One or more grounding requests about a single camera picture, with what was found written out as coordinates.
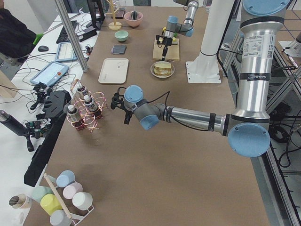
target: green bowl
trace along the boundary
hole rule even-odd
[[[118,41],[125,41],[128,38],[128,32],[127,31],[118,31],[115,33],[115,38]]]

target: white desk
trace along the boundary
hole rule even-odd
[[[79,24],[86,25],[88,21],[91,20],[90,14],[81,14],[78,15],[73,20],[77,20]],[[52,23],[50,28],[56,26],[60,23],[59,16],[55,19],[55,21]],[[39,41],[36,48],[32,51],[31,55],[36,56],[44,53],[56,53],[57,51],[57,44],[55,43],[60,31],[62,29],[62,26],[52,30],[51,32],[45,34],[43,38]],[[81,49],[85,50],[86,45],[94,46],[96,42],[97,36],[93,36],[88,40],[85,40],[80,43]],[[47,52],[39,52],[38,47],[41,45],[45,45],[49,47],[49,51]],[[27,67],[32,67],[41,70],[44,68],[48,61],[54,61],[55,54],[49,54],[49,55],[42,55],[39,56],[42,59],[32,57],[22,65],[19,71],[15,77],[13,78],[12,82],[17,86],[18,89],[29,89],[32,90],[34,85],[30,85],[29,80],[38,72],[33,69],[25,69]],[[80,79],[83,71],[78,63],[78,61],[75,61],[73,63],[65,63],[70,67],[68,73],[70,74],[68,76],[64,76],[62,80],[64,82],[72,82],[74,78]],[[65,85],[62,82],[60,82],[58,85],[61,87],[60,89],[69,90],[70,85]],[[30,94],[30,91],[21,90],[21,94],[27,95]],[[20,98],[20,94],[17,94],[15,98],[8,99],[8,98],[1,98],[0,97],[0,103],[7,102],[7,101],[15,101],[18,98]],[[36,95],[28,95],[28,98],[32,100],[36,100]],[[42,107],[38,108],[34,113],[29,113],[28,109],[26,108],[26,104],[30,100],[22,97],[21,99],[13,102],[13,103],[6,103],[6,104],[0,104],[0,109],[5,110],[8,114],[11,114],[14,116],[19,122],[23,122],[24,120],[27,121],[35,121],[36,115],[39,113],[42,113]],[[43,142],[43,138],[40,139],[34,139],[32,138],[32,144],[35,148]],[[13,218],[17,218],[20,214],[22,214],[25,217],[27,216],[29,209],[13,209],[9,206],[8,201],[9,199],[17,194],[24,193],[28,196],[31,196],[31,192],[33,190],[33,187],[30,187],[28,185],[24,184],[24,174],[27,171],[28,166],[30,165],[32,161],[32,156],[34,152],[28,152],[27,145],[26,145],[26,139],[25,137],[19,137],[16,134],[14,134],[12,131],[10,131],[8,128],[6,128],[3,125],[0,125],[0,144],[1,144],[1,158],[0,158],[0,165],[2,172],[0,173],[0,181],[1,181],[1,192],[0,192],[0,219],[1,219],[1,225],[6,226],[13,226],[14,221]]]

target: keyboard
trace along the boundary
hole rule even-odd
[[[73,29],[75,30],[75,28],[77,26],[77,21],[76,20],[71,20],[71,24],[72,24]],[[65,42],[65,41],[69,41],[69,38],[68,38],[68,35],[67,35],[67,32],[66,32],[65,28],[63,27],[62,30],[61,30],[60,35],[58,36],[58,38],[56,40],[56,43],[58,44],[60,42]]]

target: cup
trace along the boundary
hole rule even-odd
[[[92,205],[93,198],[90,193],[78,192],[72,198],[72,203],[80,210],[87,210]]]
[[[51,216],[54,211],[62,210],[62,206],[54,194],[45,195],[40,203],[41,207]]]
[[[52,226],[69,226],[72,218],[68,218],[64,210],[56,210],[50,216],[50,224]]]
[[[65,170],[56,179],[56,184],[59,187],[66,187],[75,181],[75,175],[71,170]]]
[[[72,199],[76,193],[82,192],[82,191],[83,191],[83,186],[78,182],[74,182],[64,188],[63,196],[66,199]]]
[[[9,200],[9,204],[14,209],[27,209],[32,206],[32,199],[25,194],[18,194]]]
[[[47,194],[53,194],[50,187],[37,186],[32,191],[32,198],[41,203],[42,198]]]

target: person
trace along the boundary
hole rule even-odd
[[[11,58],[22,58],[34,49],[36,37],[4,8],[4,0],[0,0],[0,52]]]

